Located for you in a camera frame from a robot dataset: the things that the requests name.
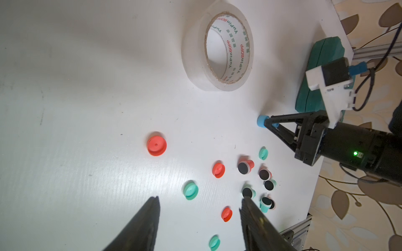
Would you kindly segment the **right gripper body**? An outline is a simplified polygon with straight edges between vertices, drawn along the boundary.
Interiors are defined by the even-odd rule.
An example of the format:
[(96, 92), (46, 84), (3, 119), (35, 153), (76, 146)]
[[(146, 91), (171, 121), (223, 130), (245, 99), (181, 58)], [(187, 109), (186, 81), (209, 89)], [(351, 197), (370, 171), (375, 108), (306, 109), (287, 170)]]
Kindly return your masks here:
[(314, 166), (320, 154), (319, 146), (329, 119), (326, 111), (320, 110), (312, 113), (297, 114), (297, 125), (301, 126), (297, 139), (295, 158), (304, 164)]

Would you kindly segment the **blue stamp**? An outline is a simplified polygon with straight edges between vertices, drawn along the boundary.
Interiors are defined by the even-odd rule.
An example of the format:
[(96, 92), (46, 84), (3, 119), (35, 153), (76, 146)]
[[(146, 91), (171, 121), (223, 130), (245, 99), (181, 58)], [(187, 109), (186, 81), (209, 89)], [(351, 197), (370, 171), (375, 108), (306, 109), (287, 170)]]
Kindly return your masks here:
[(279, 123), (273, 123), (270, 116), (260, 115), (257, 118), (257, 125), (261, 128), (278, 128)]

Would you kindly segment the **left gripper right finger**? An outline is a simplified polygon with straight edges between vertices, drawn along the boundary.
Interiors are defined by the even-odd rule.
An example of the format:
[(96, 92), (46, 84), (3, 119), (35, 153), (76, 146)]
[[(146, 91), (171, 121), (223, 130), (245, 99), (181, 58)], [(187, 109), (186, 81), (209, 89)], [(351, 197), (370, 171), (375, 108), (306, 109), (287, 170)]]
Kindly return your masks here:
[(295, 250), (271, 222), (264, 216), (251, 198), (242, 199), (240, 217), (247, 251)]

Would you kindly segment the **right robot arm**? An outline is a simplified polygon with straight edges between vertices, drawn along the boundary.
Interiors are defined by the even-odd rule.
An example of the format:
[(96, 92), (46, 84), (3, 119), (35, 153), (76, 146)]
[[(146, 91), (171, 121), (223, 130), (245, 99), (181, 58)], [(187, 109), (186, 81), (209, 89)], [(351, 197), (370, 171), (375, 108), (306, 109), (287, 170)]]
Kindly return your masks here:
[(324, 110), (280, 116), (259, 116), (267, 128), (294, 153), (313, 166), (323, 156), (339, 162), (342, 169), (362, 170), (381, 182), (402, 182), (402, 107), (398, 106), (389, 132), (338, 122), (331, 129)]

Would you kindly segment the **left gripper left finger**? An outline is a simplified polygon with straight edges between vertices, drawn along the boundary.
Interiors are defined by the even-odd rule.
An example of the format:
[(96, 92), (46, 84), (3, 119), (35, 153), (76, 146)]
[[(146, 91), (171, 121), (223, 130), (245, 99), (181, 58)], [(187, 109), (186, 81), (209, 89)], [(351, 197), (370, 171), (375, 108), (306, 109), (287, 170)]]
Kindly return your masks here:
[(152, 251), (160, 218), (159, 197), (150, 197), (128, 224), (111, 241), (106, 251)]

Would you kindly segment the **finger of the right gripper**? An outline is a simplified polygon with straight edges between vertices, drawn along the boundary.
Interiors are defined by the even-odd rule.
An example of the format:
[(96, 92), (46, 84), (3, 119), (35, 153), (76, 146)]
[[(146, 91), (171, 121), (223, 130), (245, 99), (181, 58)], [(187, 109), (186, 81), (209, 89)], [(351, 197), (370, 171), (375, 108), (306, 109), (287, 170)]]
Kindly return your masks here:
[(264, 120), (263, 125), (265, 127), (279, 127), (282, 123), (296, 123), (297, 125), (303, 124), (304, 120), (311, 117), (313, 113), (299, 113), (290, 115), (280, 115), (268, 117)]
[(285, 143), (293, 152), (296, 152), (298, 147), (298, 126), (294, 131), (289, 130), (283, 125), (278, 125), (274, 127), (270, 125), (268, 129), (274, 133), (283, 143)]

